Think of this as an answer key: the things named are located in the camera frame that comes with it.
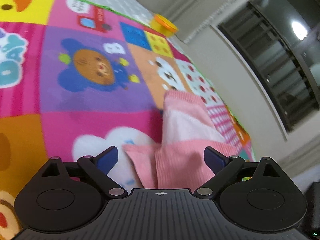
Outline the dark barred window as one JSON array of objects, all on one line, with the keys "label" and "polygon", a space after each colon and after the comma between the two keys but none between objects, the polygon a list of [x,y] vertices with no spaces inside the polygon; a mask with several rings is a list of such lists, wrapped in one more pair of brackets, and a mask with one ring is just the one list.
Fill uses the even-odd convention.
[{"label": "dark barred window", "polygon": [[319,0],[249,0],[219,25],[287,131],[319,109]]}]

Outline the yellow orange round container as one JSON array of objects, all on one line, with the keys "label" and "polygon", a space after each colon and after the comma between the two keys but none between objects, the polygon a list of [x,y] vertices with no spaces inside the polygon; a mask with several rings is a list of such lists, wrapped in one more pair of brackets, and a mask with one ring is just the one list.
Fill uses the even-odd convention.
[{"label": "yellow orange round container", "polygon": [[160,14],[154,14],[150,27],[165,37],[172,37],[178,32],[178,27]]}]

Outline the colourful cartoon play mat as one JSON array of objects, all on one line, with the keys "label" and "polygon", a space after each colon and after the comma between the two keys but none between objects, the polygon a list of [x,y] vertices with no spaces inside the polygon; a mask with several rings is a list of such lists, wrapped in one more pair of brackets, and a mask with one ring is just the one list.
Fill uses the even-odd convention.
[{"label": "colourful cartoon play mat", "polygon": [[123,146],[161,142],[171,89],[196,94],[215,140],[253,159],[249,135],[172,40],[97,3],[1,0],[1,239],[21,231],[15,198],[55,155],[75,161],[115,146],[109,176],[141,187]]}]

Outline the pink knitted sweater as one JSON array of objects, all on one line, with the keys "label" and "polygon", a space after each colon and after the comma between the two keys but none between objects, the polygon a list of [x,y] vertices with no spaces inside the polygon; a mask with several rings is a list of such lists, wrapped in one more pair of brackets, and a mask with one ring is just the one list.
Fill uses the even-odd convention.
[{"label": "pink knitted sweater", "polygon": [[164,96],[162,142],[123,149],[144,188],[195,191],[214,176],[204,162],[208,146],[227,157],[237,153],[217,131],[199,96],[170,90]]}]

